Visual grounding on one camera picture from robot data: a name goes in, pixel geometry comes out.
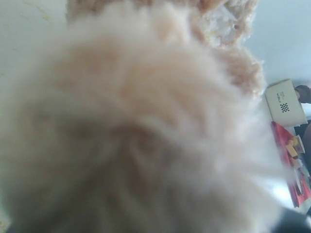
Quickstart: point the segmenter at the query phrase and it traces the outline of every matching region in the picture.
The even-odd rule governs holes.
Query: person
[[[295,88],[300,103],[311,103],[311,89],[306,85],[299,85]]]

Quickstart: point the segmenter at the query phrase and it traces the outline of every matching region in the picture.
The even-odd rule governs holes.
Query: white box
[[[284,127],[308,123],[292,80],[287,79],[268,87],[265,95],[272,119],[276,123]]]

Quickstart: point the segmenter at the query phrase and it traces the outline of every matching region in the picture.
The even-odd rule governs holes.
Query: cream fur
[[[86,16],[98,15],[109,3],[120,1],[123,0],[67,0],[68,23]],[[131,2],[138,8],[161,2],[188,6],[190,9],[188,20],[193,36],[206,46],[219,50],[217,53],[222,54],[224,59],[231,60],[228,72],[233,77],[232,83],[241,88],[252,104],[261,100],[266,88],[261,62],[238,44],[238,41],[250,34],[250,25],[258,0],[131,0]],[[219,12],[221,7],[236,18],[234,25],[225,20],[228,15]]]
[[[114,3],[47,46],[1,106],[3,203],[22,232],[261,233],[260,118],[187,11]]]

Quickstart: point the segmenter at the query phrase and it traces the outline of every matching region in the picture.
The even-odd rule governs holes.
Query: fluffy fur
[[[67,20],[99,14],[111,2],[123,0],[68,0]],[[258,0],[131,0],[136,7],[172,2],[190,8],[188,20],[192,35],[206,46],[220,50],[218,53],[234,58],[231,65],[233,84],[253,100],[260,100],[266,87],[261,63],[238,44],[250,34],[254,9]]]
[[[114,3],[47,46],[1,106],[2,201],[21,232],[261,233],[259,116],[185,9]]]

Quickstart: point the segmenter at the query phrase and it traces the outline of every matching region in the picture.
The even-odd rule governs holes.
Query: checkered logo
[[[290,111],[287,103],[280,104],[280,107],[281,107],[282,113],[286,113]]]

